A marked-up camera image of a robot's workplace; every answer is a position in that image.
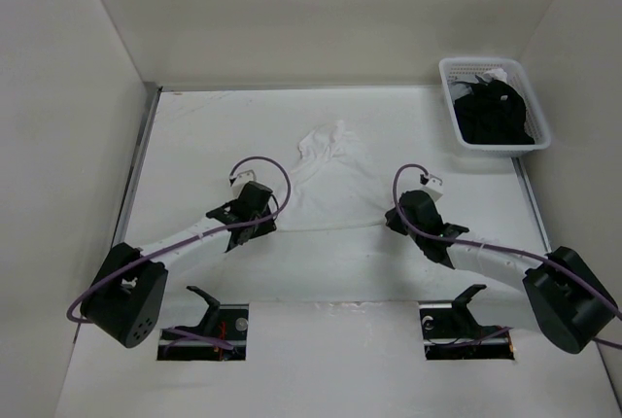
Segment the white tank top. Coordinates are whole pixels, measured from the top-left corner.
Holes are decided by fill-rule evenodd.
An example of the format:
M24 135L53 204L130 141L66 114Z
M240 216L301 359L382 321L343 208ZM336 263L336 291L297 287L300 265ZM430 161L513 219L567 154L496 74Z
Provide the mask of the white tank top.
M392 206L371 153L343 120L317 126L298 145L299 159L288 171L291 185L277 192L285 209L277 218L283 232L378 226Z

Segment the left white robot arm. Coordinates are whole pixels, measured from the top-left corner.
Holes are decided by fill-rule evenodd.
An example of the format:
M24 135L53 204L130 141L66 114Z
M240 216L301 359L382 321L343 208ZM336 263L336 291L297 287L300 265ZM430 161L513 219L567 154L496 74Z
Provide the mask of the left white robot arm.
M231 201L170 237L141 248L126 242L113 246L90 287L68 309L68 317L100 328L127 349L138 346L154 330L210 337L218 327L217 301L188 286L206 303L193 306L172 296L168 282L274 232L278 212L270 208L273 202L273 191L251 180Z

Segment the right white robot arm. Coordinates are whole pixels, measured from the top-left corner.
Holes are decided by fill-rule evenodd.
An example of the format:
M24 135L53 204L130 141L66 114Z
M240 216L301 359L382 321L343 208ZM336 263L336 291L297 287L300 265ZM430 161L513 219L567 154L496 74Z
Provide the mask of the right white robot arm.
M471 349L519 329L540 333L560 350L578 354L621 316L614 298L575 250L560 246L541 256L478 238L468 227L444 221L423 190L399 196L385 214L385 225L409 237L428 261L512 291L508 300L489 299L486 284L474 283L442 307L424 309L424 338L438 339L444 348Z

